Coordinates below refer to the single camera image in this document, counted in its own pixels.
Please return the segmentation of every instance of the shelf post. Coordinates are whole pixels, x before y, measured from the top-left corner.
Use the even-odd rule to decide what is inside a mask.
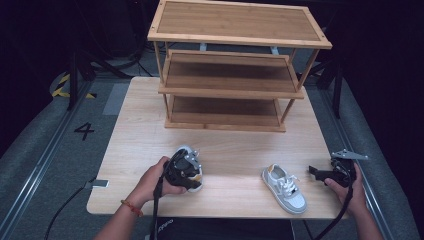
[[[166,57],[169,57],[169,45],[168,42],[165,42],[165,49],[166,49]]]
[[[293,63],[293,58],[296,55],[296,51],[297,51],[297,48],[293,48],[293,51],[291,52],[291,54],[289,56],[289,64]]]
[[[155,46],[155,54],[156,54],[156,61],[157,61],[157,64],[158,64],[160,83],[164,83],[162,66],[160,64],[160,52],[159,52],[158,43],[156,41],[154,41],[153,45]]]
[[[314,49],[311,56],[309,57],[308,63],[306,64],[305,71],[302,73],[302,76],[300,77],[299,83],[297,84],[297,90],[300,91],[303,84],[306,81],[306,78],[308,77],[308,73],[312,68],[312,64],[314,64],[315,59],[317,58],[319,53],[319,49]]]
[[[166,119],[169,119],[168,99],[166,98],[166,94],[163,94],[163,101],[165,102]]]
[[[290,111],[291,107],[293,106],[293,103],[294,103],[294,99],[290,99],[290,102],[287,105],[286,110],[283,113],[283,116],[281,117],[281,123],[284,123],[284,119],[286,119],[287,114],[289,114],[289,111]]]

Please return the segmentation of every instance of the number 4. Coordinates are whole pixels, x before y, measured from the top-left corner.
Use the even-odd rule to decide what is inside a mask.
[[[85,141],[85,139],[87,138],[87,135],[89,133],[94,132],[94,130],[90,130],[90,128],[91,128],[91,123],[87,122],[81,127],[75,129],[74,132],[84,133],[84,137],[82,137],[82,140]]]

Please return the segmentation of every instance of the human hand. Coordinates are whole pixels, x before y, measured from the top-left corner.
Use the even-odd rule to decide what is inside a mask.
[[[356,180],[352,184],[353,195],[349,202],[348,211],[355,217],[358,214],[361,214],[364,210],[368,209],[366,205],[364,186],[362,183],[362,173],[356,163],[354,163],[354,166],[356,171]],[[331,178],[325,179],[324,182],[337,194],[340,202],[343,204],[349,189],[340,186]]]
[[[141,208],[144,203],[153,200],[153,191],[156,188],[159,178],[163,173],[163,165],[165,162],[169,161],[168,157],[163,156],[158,163],[151,166],[140,178],[137,186],[134,190],[128,195],[127,201],[129,201],[134,206]],[[172,186],[164,178],[162,196],[166,194],[183,194],[187,190],[184,187]]]

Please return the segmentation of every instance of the wooden shelf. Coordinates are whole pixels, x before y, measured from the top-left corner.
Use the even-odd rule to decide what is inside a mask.
[[[161,0],[149,29],[167,113],[165,127],[285,132],[284,120],[320,49],[332,45],[307,7]],[[162,67],[158,42],[165,42]],[[167,42],[292,48],[287,55],[171,50]],[[292,62],[313,49],[302,77]],[[284,110],[279,99],[289,99]]]
[[[285,132],[278,100],[171,95],[165,127]]]
[[[289,56],[169,50],[159,93],[191,97],[303,99]]]

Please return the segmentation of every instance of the cable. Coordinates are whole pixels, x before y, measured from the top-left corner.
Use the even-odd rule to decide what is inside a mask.
[[[90,54],[89,52],[86,52],[86,51],[83,51],[83,50],[80,50],[80,52],[85,57],[87,57],[90,61],[94,61],[97,64],[99,64],[100,66],[108,69],[112,74],[114,74],[115,76],[117,76],[119,78],[131,79],[131,78],[134,77],[134,76],[130,76],[130,75],[126,74],[126,73],[123,73],[123,72],[119,71],[118,69],[114,68],[112,65],[110,65],[109,63],[107,63],[106,61],[103,61],[103,60],[97,58],[96,56]]]
[[[111,57],[112,59],[114,58],[112,55],[110,55],[108,52],[106,52],[106,50],[104,50],[104,48],[100,45],[100,43],[97,41],[97,39],[94,37],[94,34],[93,34],[93,32],[91,31],[91,28],[90,28],[90,26],[88,25],[88,22],[87,22],[87,19],[85,18],[85,16],[84,16],[84,14],[82,13],[82,10],[81,10],[81,8],[80,8],[80,6],[79,6],[79,4],[77,3],[77,1],[75,1],[75,0],[73,0],[73,2],[74,2],[74,4],[75,4],[75,6],[77,7],[77,9],[78,9],[78,12],[79,12],[79,14],[81,15],[81,17],[82,17],[82,19],[83,19],[83,21],[84,21],[84,23],[85,23],[85,25],[86,25],[86,27],[87,27],[87,30],[88,30],[88,32],[90,33],[90,36],[91,36],[91,38],[93,39],[93,41],[94,41],[94,43],[97,45],[97,47],[99,47],[99,49],[106,55],[106,56],[108,56],[108,57]]]
[[[143,69],[143,71],[145,72],[145,73],[147,73],[150,77],[153,77],[153,75],[149,72],[149,71],[147,71],[141,64],[140,64],[140,62],[138,61],[137,62],[137,64],[138,64],[138,66],[141,68],[141,69]]]
[[[339,166],[340,168],[343,169],[343,171],[346,173],[348,179],[349,179],[349,190],[347,192],[345,201],[343,203],[342,209],[340,210],[339,214],[337,215],[337,217],[335,219],[333,219],[333,221],[315,238],[312,237],[312,233],[310,232],[309,227],[307,226],[306,221],[304,220],[304,224],[306,226],[306,230],[308,231],[309,237],[311,237],[311,239],[314,240],[319,240],[322,237],[324,237],[325,234],[327,234],[331,229],[333,229],[333,227],[340,221],[340,219],[343,217],[343,215],[346,213],[347,207],[349,206],[349,202],[352,199],[353,196],[353,188],[352,188],[352,178],[350,176],[349,171],[343,166],[343,164],[340,164],[338,162],[336,162],[336,166]]]
[[[177,159],[180,159],[181,156],[184,156],[184,154],[186,153],[187,153],[187,150],[185,149],[180,149],[176,153],[174,153],[174,155],[171,157],[168,164],[166,165],[162,175],[159,177],[158,183],[156,184],[155,190],[153,191],[154,203],[153,203],[153,218],[150,224],[150,240],[156,239],[159,198],[162,197],[163,178],[165,177],[165,173],[168,172],[169,166],[171,166],[171,164],[174,164],[174,162]]]
[[[170,47],[174,46],[175,44],[177,44],[177,42],[172,42],[172,43],[170,43],[170,44],[168,45],[168,48],[170,48]],[[166,55],[166,50],[164,50],[165,46],[166,46],[166,45],[165,45],[165,43],[163,43],[161,46],[158,46],[159,54]],[[145,43],[145,48],[146,48],[147,50],[149,50],[149,52],[150,52],[150,53],[155,53],[155,47],[153,46],[153,42],[149,42],[149,41],[147,41],[147,42]]]
[[[118,69],[118,70],[122,70],[122,69],[126,69],[126,68],[129,68],[129,67],[133,66],[138,61],[140,61],[140,58],[136,58],[134,60],[130,60],[129,62],[123,63],[121,65],[113,65],[113,67],[116,68],[116,69]],[[108,69],[103,68],[103,67],[94,66],[94,65],[91,65],[91,66],[93,67],[94,71],[97,71],[97,72],[108,72],[109,71]]]
[[[92,178],[90,181],[88,182],[93,182],[96,179],[96,177]],[[56,220],[57,216],[59,216],[59,213],[66,207],[66,205],[78,194],[80,193],[82,190],[84,189],[84,187],[80,187],[77,191],[74,192],[74,194],[72,194],[71,197],[68,198],[68,200],[66,200],[66,202],[59,208],[59,210],[57,210],[56,214],[53,216],[52,220],[50,221],[50,224],[47,228],[46,234],[44,235],[44,239],[47,240],[49,238],[49,234],[50,234],[50,230],[53,226],[54,221]]]

